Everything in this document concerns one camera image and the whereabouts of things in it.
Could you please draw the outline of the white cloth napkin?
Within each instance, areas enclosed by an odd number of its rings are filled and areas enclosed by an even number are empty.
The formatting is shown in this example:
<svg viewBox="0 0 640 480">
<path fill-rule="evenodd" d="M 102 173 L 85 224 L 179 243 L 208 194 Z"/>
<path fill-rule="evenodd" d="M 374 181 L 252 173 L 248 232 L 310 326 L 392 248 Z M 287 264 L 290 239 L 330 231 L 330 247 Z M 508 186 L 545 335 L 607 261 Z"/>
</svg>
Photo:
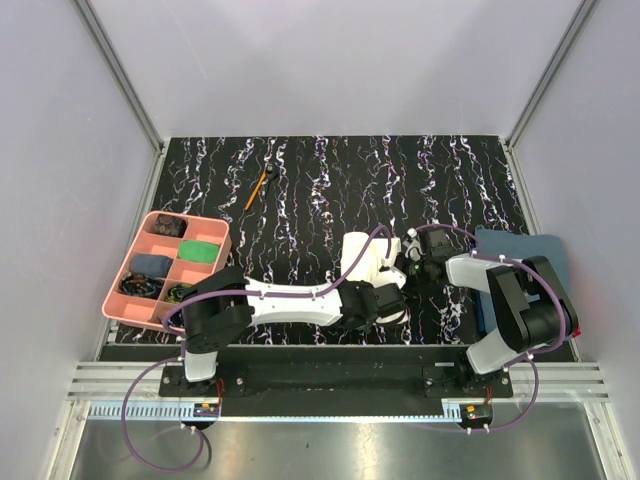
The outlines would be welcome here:
<svg viewBox="0 0 640 480">
<path fill-rule="evenodd" d="M 379 287 L 376 276 L 380 269 L 392 266 L 398 268 L 396 266 L 396 258 L 400 253 L 398 238 L 372 239 L 367 248 L 364 248 L 367 240 L 368 236 L 362 232 L 351 232 L 343 236 L 340 266 L 344 281 L 340 285 L 346 281 L 364 281 Z"/>
</svg>

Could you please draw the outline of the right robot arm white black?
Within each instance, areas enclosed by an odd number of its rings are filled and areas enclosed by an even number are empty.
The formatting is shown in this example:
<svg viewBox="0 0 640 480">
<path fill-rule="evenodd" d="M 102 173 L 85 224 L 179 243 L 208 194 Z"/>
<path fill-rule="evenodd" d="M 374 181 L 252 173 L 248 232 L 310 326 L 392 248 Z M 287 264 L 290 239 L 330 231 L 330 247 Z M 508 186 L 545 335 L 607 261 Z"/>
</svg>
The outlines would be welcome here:
<svg viewBox="0 0 640 480">
<path fill-rule="evenodd" d="M 523 255 L 506 240 L 531 247 L 534 236 L 478 229 L 473 233 L 444 224 L 412 228 L 403 238 L 402 270 L 412 288 L 429 282 L 475 290 L 492 305 L 495 327 L 466 350 L 466 364 L 454 384 L 476 396 L 490 373 L 535 352 L 558 348 L 580 330 L 568 291 L 545 255 Z"/>
</svg>

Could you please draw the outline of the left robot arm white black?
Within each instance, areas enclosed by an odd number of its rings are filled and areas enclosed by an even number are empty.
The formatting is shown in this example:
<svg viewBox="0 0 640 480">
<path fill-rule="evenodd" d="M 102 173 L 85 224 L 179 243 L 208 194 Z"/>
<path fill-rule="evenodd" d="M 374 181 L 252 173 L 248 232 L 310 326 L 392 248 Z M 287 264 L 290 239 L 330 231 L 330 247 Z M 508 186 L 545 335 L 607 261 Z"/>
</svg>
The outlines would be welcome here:
<svg viewBox="0 0 640 480">
<path fill-rule="evenodd" d="M 406 276 L 384 267 L 371 280 L 316 286 L 273 285 L 225 268 L 187 289 L 179 304 L 186 339 L 181 384 L 196 396 L 215 386 L 218 352 L 244 330 L 266 324 L 305 323 L 344 330 L 397 324 L 407 310 Z"/>
</svg>

